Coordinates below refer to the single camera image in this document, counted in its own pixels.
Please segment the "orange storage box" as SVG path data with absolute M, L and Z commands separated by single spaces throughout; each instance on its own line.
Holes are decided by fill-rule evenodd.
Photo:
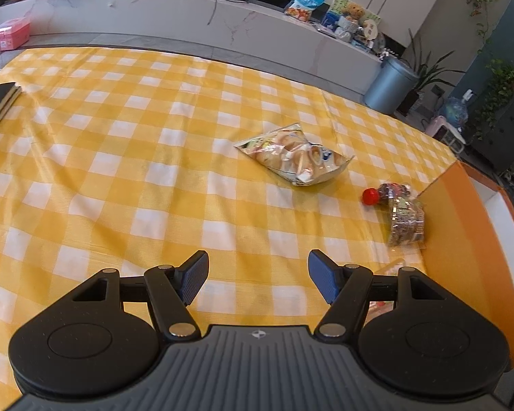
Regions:
M 428 276 L 503 332 L 514 366 L 514 205 L 508 194 L 457 161 L 419 199 Z

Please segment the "pink storage box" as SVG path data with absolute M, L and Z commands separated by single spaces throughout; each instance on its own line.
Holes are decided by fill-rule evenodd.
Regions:
M 0 52 L 15 50 L 23 46 L 30 36 L 30 21 L 27 17 L 13 18 L 0 24 Z

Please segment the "yellow checkered tablecloth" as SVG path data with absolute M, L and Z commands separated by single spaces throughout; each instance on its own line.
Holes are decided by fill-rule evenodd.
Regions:
M 215 324 L 313 326 L 326 305 L 306 258 L 391 274 L 420 266 L 391 249 L 362 191 L 425 189 L 455 161 L 419 131 L 267 72 L 134 49 L 40 48 L 0 57 L 20 96 L 0 123 L 0 410 L 18 397 L 13 333 L 95 272 L 123 276 L 207 250 L 190 311 Z M 328 182 L 294 186 L 236 142 L 299 123 L 353 157 Z

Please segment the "grey round trash bin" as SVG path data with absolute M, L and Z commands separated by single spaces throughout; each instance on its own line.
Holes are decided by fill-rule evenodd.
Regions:
M 382 61 L 379 74 L 364 94 L 364 104 L 382 114 L 392 115 L 418 80 L 419 76 L 409 65 L 388 56 Z

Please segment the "potted green plant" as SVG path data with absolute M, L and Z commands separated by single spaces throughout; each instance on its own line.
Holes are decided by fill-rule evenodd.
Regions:
M 443 65 L 443 62 L 455 53 L 454 50 L 450 50 L 448 53 L 433 61 L 431 51 L 429 51 L 427 55 L 424 55 L 423 44 L 421 43 L 420 36 L 418 34 L 414 34 L 410 29 L 408 29 L 408 34 L 410 37 L 410 44 L 408 47 L 410 54 L 407 58 L 401 58 L 401 61 L 405 65 L 408 65 L 408 67 L 416 74 L 418 79 L 416 84 L 407 93 L 397 108 L 397 110 L 404 116 L 408 114 L 410 109 L 420 99 L 423 89 L 428 85 L 440 83 L 454 87 L 452 83 L 442 78 L 444 73 L 464 73 L 464 71 L 449 69 Z

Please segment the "red cap candy pack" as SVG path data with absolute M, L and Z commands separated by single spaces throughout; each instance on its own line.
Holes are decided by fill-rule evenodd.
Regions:
M 411 189 L 409 185 L 388 182 L 381 184 L 377 188 L 366 188 L 362 193 L 361 200 L 367 206 L 385 205 L 391 199 L 408 199 L 410 195 Z

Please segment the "water bottle jug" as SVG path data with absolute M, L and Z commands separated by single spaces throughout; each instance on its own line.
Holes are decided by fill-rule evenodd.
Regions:
M 457 129 L 462 129 L 468 120 L 468 101 L 475 93 L 468 89 L 460 98 L 448 97 L 440 109 L 439 114 Z

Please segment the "blue chips bag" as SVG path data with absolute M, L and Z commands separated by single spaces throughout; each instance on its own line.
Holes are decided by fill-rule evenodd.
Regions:
M 284 13 L 295 20 L 308 22 L 315 9 L 320 7 L 325 0 L 291 0 L 284 9 Z

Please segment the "small foil snack pack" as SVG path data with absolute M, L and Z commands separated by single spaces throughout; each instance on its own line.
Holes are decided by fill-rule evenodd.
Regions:
M 424 240 L 424 211 L 415 199 L 404 197 L 389 200 L 390 232 L 388 244 L 392 247 L 421 243 Z

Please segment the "bread rolls snack bag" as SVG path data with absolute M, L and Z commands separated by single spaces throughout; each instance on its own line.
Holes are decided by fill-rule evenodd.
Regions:
M 311 142 L 299 123 L 236 142 L 234 147 L 298 187 L 330 181 L 353 159 Z

